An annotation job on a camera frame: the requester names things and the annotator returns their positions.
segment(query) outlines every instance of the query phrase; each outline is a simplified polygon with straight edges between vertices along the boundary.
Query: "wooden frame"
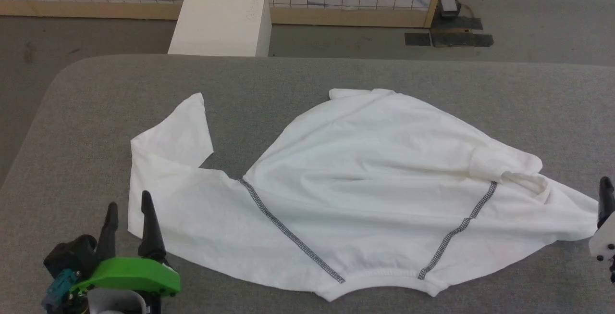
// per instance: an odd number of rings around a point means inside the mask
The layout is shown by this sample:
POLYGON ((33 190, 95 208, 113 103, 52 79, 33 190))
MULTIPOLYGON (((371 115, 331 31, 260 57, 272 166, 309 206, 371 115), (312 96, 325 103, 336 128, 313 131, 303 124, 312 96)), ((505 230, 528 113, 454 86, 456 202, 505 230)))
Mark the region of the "wooden frame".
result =
MULTIPOLYGON (((271 8, 271 23, 283 25, 431 26, 438 0, 428 11, 271 8)), ((0 0, 0 15, 38 17, 133 18, 177 20, 181 4, 79 3, 74 1, 0 0)))

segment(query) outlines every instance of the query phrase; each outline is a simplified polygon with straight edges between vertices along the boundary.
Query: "white shirt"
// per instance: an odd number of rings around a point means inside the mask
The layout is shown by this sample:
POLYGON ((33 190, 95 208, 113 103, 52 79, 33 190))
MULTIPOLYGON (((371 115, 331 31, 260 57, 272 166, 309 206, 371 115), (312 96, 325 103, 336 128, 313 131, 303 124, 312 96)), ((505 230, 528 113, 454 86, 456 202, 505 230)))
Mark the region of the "white shirt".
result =
POLYGON ((297 117, 243 180, 213 153, 200 93, 132 139, 129 231, 141 191, 167 251, 328 301, 375 286, 435 296, 556 240, 596 230, 597 202, 539 158, 390 90, 339 90, 297 117))

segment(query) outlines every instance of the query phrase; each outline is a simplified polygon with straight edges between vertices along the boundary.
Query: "gray fabric surface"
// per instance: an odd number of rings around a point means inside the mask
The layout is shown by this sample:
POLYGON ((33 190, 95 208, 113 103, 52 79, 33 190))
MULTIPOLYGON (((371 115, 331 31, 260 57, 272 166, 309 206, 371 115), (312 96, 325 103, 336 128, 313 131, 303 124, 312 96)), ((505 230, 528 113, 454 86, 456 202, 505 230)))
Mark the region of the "gray fabric surface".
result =
MULTIPOLYGON (((98 237, 106 205, 126 231, 129 140, 202 92, 215 153, 208 167, 241 176, 297 115, 330 88, 390 88, 539 156, 543 174, 592 197, 615 174, 614 68, 556 64, 404 62, 121 55, 73 64, 51 84, 0 190, 0 313, 40 312, 58 242, 98 237)), ((615 288, 587 241, 556 242, 492 275, 432 298, 403 288, 311 293, 254 285, 171 255, 183 292, 167 313, 613 313, 615 288)))

